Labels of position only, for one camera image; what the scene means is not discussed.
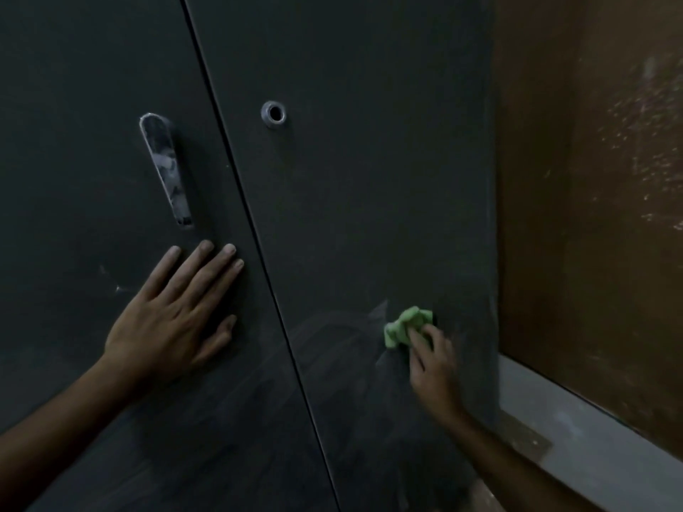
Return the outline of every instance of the brown wall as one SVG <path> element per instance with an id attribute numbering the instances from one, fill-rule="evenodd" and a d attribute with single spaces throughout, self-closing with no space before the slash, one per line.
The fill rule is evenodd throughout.
<path id="1" fill-rule="evenodd" d="M 683 0 L 497 0 L 501 349 L 683 457 Z"/>

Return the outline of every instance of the cleaning rag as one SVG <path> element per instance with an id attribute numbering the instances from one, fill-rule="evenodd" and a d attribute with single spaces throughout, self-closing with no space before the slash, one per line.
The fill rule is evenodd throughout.
<path id="1" fill-rule="evenodd" d="M 387 348 L 396 348 L 399 343 L 411 345 L 408 338 L 408 327 L 420 330 L 423 325 L 434 323 L 434 313 L 431 310 L 411 307 L 404 310 L 396 321 L 385 325 L 385 345 Z"/>

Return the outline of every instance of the right hand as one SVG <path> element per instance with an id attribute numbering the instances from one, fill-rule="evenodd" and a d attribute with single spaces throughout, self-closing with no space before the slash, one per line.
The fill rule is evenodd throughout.
<path id="1" fill-rule="evenodd" d="M 434 350 L 415 329 L 408 328 L 411 386 L 425 409 L 445 427 L 465 413 L 457 386 L 456 354 L 438 328 L 425 325 L 421 332 L 431 337 Z"/>
<path id="2" fill-rule="evenodd" d="M 209 262 L 213 244 L 202 241 L 171 276 L 180 258 L 174 246 L 111 328 L 100 363 L 133 382 L 168 382 L 201 366 L 232 338 L 230 315 L 205 341 L 200 334 L 244 262 L 232 262 L 227 244 Z"/>

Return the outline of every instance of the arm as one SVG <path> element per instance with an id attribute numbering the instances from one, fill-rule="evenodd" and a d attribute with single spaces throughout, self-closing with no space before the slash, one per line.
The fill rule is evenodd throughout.
<path id="1" fill-rule="evenodd" d="M 411 385 L 425 409 L 445 428 L 508 512 L 599 512 L 580 494 L 504 444 L 463 407 L 453 345 L 431 325 L 434 351 L 415 330 L 411 337 Z"/>
<path id="2" fill-rule="evenodd" d="M 170 278 L 171 248 L 112 327 L 102 357 L 63 393 L 0 436 L 0 509 L 28 507 L 116 415 L 159 382 L 202 365 L 232 337 L 229 316 L 200 334 L 243 267 L 228 245 L 202 267 L 203 241 Z"/>

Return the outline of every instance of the cabinet door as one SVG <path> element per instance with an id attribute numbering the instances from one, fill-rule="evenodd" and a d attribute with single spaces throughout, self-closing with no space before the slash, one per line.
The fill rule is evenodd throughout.
<path id="1" fill-rule="evenodd" d="M 471 473 L 382 326 L 412 305 L 457 326 L 465 397 L 493 422 L 488 2 L 189 7 L 342 509 L 451 509 Z"/>
<path id="2" fill-rule="evenodd" d="M 37 511 L 335 510 L 179 0 L 1 0 L 0 422 L 102 353 L 172 244 L 233 241 L 232 353 L 119 417 Z M 138 127 L 175 123 L 194 231 Z"/>

